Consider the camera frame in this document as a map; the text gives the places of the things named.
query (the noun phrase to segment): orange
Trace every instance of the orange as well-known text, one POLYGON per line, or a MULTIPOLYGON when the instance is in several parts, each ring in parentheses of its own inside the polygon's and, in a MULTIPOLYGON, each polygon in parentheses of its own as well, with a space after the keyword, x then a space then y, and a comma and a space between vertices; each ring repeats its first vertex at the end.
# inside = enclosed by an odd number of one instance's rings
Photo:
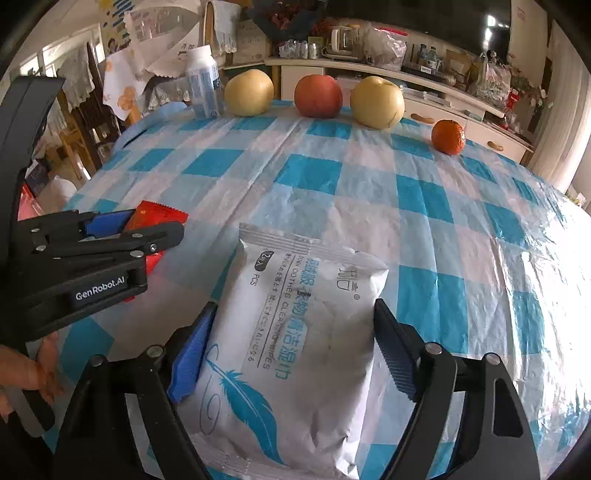
POLYGON ((453 120, 439 120, 431 131, 433 146, 447 155, 458 155, 466 146, 462 126, 453 120))

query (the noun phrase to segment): plastic tablecloth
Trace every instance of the plastic tablecloth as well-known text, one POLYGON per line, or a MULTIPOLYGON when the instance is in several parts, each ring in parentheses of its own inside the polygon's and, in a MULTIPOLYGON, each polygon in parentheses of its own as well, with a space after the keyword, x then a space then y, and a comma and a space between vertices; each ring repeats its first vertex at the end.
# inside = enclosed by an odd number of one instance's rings
MULTIPOLYGON (((61 332, 67 389, 91 355, 136 356, 190 324, 205 302, 219 300, 238 223, 249 222, 380 257, 391 267, 382 297, 400 322, 455 354, 499 353, 548 477, 591 408, 584 358, 591 219, 489 149, 468 141, 451 157, 429 139, 430 127, 409 119, 391 132, 374 131, 347 109, 315 120, 281 101, 253 118, 196 120, 187 110, 149 129, 67 208, 109 212, 152 200, 190 215, 185 237, 165 253, 146 293, 61 332)), ((375 408, 366 415, 357 458, 362 480, 379 478, 413 407, 384 371, 376 353, 369 399, 375 408)), ((66 406, 67 396, 58 401, 58 418, 66 406)), ((447 466, 461 407, 461 394, 454 394, 431 476, 447 466)), ((148 440, 139 437, 144 467, 157 474, 148 440)), ((57 427, 46 441, 56 438, 57 427)))

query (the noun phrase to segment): red bag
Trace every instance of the red bag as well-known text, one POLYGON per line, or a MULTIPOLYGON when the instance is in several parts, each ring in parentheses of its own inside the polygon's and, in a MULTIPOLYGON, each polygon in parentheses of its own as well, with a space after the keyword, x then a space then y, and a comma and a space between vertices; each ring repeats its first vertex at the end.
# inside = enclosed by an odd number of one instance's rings
MULTIPOLYGON (((167 222, 181 222, 184 224, 188 218, 188 213, 159 203, 142 200, 123 230, 126 232, 167 222)), ((160 261, 162 255, 164 255, 164 252, 158 252, 146 257, 146 273, 152 273, 152 270, 160 261)))

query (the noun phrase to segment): cardboard box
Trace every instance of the cardboard box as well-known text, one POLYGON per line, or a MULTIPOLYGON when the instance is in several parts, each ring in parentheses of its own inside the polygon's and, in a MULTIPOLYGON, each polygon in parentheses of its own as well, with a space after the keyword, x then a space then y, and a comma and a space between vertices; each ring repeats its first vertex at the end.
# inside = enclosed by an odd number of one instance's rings
POLYGON ((238 24, 236 48, 232 56, 232 65, 262 62, 271 56, 271 40, 256 26, 253 20, 238 24))
POLYGON ((448 50, 443 60, 443 68, 445 73, 459 73, 466 75, 470 70, 472 61, 465 53, 458 53, 453 50, 448 50))

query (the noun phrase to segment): plastic bottle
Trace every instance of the plastic bottle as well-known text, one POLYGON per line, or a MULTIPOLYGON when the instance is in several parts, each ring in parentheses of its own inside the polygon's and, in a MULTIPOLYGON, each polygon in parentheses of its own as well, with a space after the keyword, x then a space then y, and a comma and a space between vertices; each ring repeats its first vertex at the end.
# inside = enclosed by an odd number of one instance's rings
POLYGON ((421 43, 421 49, 418 51, 417 63, 425 66, 427 64, 427 46, 421 43))
POLYGON ((435 47, 431 47, 431 50, 427 53, 427 61, 437 61, 437 49, 435 47))
POLYGON ((217 118, 223 114, 217 63, 209 45, 187 52, 187 79, 195 118, 217 118))

